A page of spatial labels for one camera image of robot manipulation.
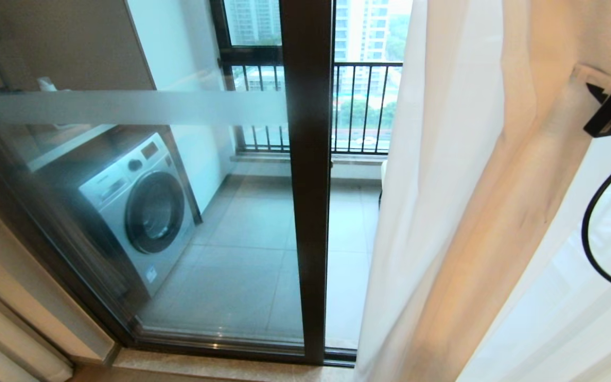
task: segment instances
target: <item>washing machine label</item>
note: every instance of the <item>washing machine label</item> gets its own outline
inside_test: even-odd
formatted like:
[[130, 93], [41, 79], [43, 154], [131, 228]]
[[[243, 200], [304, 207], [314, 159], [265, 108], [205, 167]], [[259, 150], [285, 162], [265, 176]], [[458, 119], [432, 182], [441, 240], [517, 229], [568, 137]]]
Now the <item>washing machine label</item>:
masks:
[[151, 265], [150, 268], [147, 269], [145, 277], [147, 278], [147, 282], [150, 284], [152, 283], [152, 281], [155, 281], [155, 278], [157, 277], [157, 271], [155, 270], [154, 265]]

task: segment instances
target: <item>balcony railing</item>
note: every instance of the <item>balcony railing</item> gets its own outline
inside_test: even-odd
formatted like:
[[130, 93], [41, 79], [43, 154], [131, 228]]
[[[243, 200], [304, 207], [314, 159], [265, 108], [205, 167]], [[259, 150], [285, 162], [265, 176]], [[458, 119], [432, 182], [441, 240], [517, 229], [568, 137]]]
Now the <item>balcony railing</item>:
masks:
[[[284, 67], [231, 68], [237, 91], [284, 89]], [[402, 63], [334, 63], [331, 151], [386, 155]], [[288, 152], [288, 126], [236, 126], [238, 151]]]

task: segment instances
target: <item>washing machine knob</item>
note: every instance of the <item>washing machine knob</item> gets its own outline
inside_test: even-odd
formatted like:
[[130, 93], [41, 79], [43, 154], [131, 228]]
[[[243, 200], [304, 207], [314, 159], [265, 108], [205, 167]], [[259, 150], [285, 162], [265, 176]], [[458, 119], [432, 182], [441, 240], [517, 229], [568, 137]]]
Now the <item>washing machine knob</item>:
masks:
[[141, 167], [143, 167], [143, 163], [140, 162], [140, 160], [138, 159], [129, 160], [129, 170], [138, 171], [141, 169]]

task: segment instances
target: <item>white curtain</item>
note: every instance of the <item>white curtain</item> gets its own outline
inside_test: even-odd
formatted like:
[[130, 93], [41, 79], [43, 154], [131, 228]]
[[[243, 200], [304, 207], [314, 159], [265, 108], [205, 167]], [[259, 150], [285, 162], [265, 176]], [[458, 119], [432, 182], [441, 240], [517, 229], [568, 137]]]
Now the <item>white curtain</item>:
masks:
[[582, 130], [598, 103], [577, 63], [611, 76], [611, 2], [414, 2], [356, 380], [570, 380], [608, 363], [611, 344], [570, 368], [580, 336], [554, 333], [611, 316], [536, 326], [515, 353], [496, 341], [528, 328], [530, 305], [510, 313], [611, 171], [611, 140]]
[[70, 377], [70, 362], [0, 303], [0, 381], [62, 382]]

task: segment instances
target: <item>door frame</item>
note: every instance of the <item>door frame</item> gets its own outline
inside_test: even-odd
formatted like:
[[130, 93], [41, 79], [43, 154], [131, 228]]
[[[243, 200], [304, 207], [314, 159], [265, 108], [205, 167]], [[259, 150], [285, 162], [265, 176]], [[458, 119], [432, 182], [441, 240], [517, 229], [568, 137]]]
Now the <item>door frame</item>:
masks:
[[280, 8], [281, 55], [291, 126], [289, 140], [303, 348], [272, 346], [261, 342], [254, 346], [250, 341], [218, 344], [217, 338], [211, 343], [211, 338], [205, 341], [202, 337], [198, 337], [201, 341], [194, 338], [186, 341], [171, 338], [163, 340], [134, 333], [122, 318], [117, 317], [119, 312], [112, 311], [61, 255], [67, 251], [51, 239], [49, 222], [35, 218], [30, 207], [25, 204], [24, 197], [15, 191], [24, 179], [6, 170], [15, 161], [5, 157], [0, 146], [0, 217], [54, 280], [100, 328], [122, 346], [217, 358], [312, 365], [325, 363], [334, 0], [281, 0]]

